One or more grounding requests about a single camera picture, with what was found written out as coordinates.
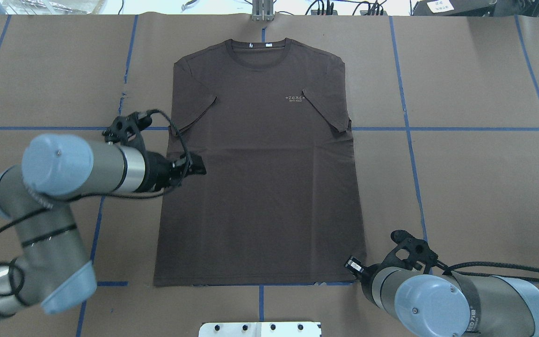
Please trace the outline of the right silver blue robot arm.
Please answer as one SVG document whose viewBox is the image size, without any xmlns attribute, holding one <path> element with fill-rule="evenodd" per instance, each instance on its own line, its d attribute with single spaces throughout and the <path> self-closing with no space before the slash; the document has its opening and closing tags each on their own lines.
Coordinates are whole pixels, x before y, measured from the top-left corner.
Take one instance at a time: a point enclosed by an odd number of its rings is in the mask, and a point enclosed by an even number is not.
<svg viewBox="0 0 539 337">
<path fill-rule="evenodd" d="M 519 278 L 345 262 L 364 296 L 417 337 L 539 337 L 539 288 Z"/>
</svg>

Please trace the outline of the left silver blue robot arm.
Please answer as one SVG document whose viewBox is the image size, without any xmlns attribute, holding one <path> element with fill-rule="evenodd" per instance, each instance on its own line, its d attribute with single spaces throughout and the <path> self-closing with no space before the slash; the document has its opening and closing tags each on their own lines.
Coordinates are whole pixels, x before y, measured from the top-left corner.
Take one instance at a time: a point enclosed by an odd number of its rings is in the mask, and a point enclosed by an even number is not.
<svg viewBox="0 0 539 337">
<path fill-rule="evenodd" d="M 147 200 L 188 175 L 205 175 L 201 156 L 176 159 L 148 151 L 140 136 L 94 142 L 73 134 L 41 134 L 22 161 L 0 174 L 0 321 L 40 305 L 67 311 L 97 289 L 70 204 L 88 197 Z"/>
</svg>

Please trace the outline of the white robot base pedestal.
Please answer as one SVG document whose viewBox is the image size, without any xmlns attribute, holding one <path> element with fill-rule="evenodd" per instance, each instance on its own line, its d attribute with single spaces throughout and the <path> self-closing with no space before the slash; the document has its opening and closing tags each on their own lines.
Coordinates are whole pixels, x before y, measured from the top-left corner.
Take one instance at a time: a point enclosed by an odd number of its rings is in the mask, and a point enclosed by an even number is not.
<svg viewBox="0 0 539 337">
<path fill-rule="evenodd" d="M 322 337 L 320 322 L 208 322 L 199 337 Z"/>
</svg>

